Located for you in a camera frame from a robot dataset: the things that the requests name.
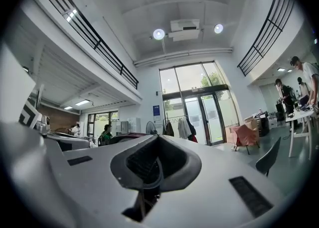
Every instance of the green floor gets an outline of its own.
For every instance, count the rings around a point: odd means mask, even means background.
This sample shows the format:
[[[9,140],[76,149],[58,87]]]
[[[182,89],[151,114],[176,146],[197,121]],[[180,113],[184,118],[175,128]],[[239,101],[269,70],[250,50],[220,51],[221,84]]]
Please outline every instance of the green floor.
[[[316,144],[319,142],[317,130],[313,127],[313,152],[312,161],[318,155],[319,150],[316,150]],[[289,127],[280,127],[271,129],[269,134],[261,137],[260,148],[257,146],[248,147],[250,155],[248,155],[245,147],[239,147],[237,152],[231,151],[232,144],[225,143],[216,148],[229,152],[248,165],[255,167],[256,161],[261,158],[274,142],[281,137],[280,149],[278,152],[276,163],[269,172],[268,178],[284,193],[289,194],[297,190],[307,178],[311,170],[312,161],[308,160],[309,142],[305,137],[295,138],[292,157],[289,158],[289,148],[291,138],[283,140],[284,137],[290,135]]]

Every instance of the brown wall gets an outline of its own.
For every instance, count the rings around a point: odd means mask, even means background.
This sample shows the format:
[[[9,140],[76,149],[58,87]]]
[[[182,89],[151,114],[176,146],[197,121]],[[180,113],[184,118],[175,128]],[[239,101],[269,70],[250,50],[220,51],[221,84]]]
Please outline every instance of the brown wall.
[[[75,126],[75,123],[80,120],[79,115],[52,109],[43,105],[40,105],[38,111],[50,118],[50,129],[52,131],[59,128],[69,129],[71,126]]]

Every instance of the white ceiling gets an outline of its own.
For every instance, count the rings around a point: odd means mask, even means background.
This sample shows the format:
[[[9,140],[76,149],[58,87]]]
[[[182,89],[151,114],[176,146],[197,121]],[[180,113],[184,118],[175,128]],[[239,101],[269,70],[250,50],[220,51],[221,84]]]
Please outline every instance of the white ceiling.
[[[199,19],[202,31],[195,40],[173,42],[171,38],[165,38],[167,53],[230,47],[245,0],[115,1],[143,59],[163,53],[161,41],[150,39],[150,36],[158,28],[170,32],[170,21],[178,19]],[[214,27],[219,23],[223,24],[224,30],[216,34]]]
[[[30,70],[37,82],[35,89],[44,84],[42,98],[45,101],[61,108],[72,106],[74,110],[126,102],[116,93],[111,93],[107,86],[100,86],[77,70],[72,65],[74,60],[46,38],[23,12],[20,11],[13,20],[5,41],[19,63]],[[35,66],[37,56],[38,68]],[[75,105],[85,99],[91,102]]]
[[[305,22],[294,40],[290,43],[280,58],[262,74],[256,83],[258,84],[258,82],[270,79],[273,79],[275,82],[277,78],[283,78],[288,73],[288,70],[294,69],[290,65],[291,58],[298,56],[301,60],[303,60],[310,52],[310,48],[313,43],[314,35],[312,33],[312,29],[310,25]],[[285,69],[285,71],[280,72],[278,71],[279,68]]]

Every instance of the chair covered with pink cloth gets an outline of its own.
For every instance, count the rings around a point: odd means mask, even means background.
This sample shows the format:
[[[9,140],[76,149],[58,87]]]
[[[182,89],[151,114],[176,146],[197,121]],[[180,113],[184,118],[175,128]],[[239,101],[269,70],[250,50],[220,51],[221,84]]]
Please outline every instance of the chair covered with pink cloth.
[[[259,148],[259,145],[257,142],[257,135],[256,135],[256,133],[258,133],[258,128],[255,128],[254,130],[252,130],[244,124],[239,127],[234,127],[233,130],[237,134],[235,151],[237,151],[237,147],[245,146],[248,154],[250,154],[248,151],[248,146],[257,145]]]

